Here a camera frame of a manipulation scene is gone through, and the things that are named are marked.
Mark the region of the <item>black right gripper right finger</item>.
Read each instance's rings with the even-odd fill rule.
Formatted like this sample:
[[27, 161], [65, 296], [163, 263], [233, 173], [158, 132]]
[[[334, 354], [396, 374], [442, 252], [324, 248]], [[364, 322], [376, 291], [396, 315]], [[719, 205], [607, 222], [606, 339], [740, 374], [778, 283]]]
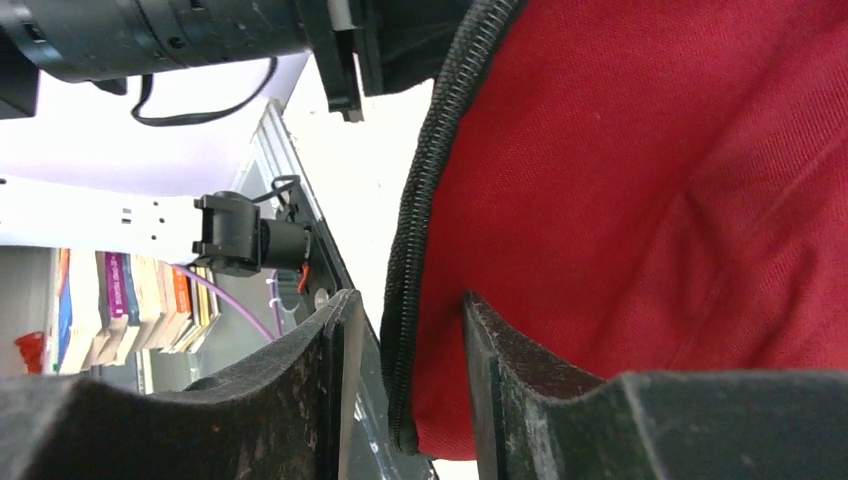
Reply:
[[464, 301], [483, 479], [843, 479], [847, 376], [627, 373], [600, 379]]

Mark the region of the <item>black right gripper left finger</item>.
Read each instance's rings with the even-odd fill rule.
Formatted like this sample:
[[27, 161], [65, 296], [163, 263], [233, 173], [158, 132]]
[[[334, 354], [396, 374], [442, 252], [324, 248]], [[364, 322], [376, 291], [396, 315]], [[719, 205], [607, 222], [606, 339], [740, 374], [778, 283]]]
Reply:
[[5, 479], [344, 479], [365, 311], [342, 290], [287, 335], [182, 391], [90, 377], [1, 383]]

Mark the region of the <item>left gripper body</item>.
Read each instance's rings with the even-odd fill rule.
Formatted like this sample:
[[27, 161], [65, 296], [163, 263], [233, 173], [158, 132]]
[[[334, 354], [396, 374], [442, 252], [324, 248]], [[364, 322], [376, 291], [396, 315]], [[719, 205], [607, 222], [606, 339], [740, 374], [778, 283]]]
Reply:
[[328, 109], [363, 120], [361, 98], [438, 76], [469, 1], [297, 1]]

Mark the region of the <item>red backpack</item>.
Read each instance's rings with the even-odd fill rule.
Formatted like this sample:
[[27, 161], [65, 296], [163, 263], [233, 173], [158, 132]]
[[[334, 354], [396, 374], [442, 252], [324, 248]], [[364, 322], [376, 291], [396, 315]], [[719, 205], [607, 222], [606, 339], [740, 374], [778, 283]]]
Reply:
[[477, 1], [400, 204], [389, 429], [474, 457], [462, 303], [603, 378], [847, 365], [843, 1]]

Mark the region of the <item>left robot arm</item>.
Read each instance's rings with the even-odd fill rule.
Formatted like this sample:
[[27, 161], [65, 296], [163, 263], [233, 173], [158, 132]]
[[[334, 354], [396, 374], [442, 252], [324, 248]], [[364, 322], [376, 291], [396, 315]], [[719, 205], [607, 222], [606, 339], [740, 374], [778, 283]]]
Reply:
[[[141, 80], [144, 106], [158, 73], [310, 52], [328, 108], [362, 120], [366, 96], [433, 78], [469, 9], [466, 1], [5, 1], [1, 115], [35, 114], [39, 77], [89, 82], [123, 95]], [[296, 270], [310, 228], [265, 219], [234, 192], [199, 198], [122, 194], [3, 175], [5, 246], [149, 256], [233, 276]]]

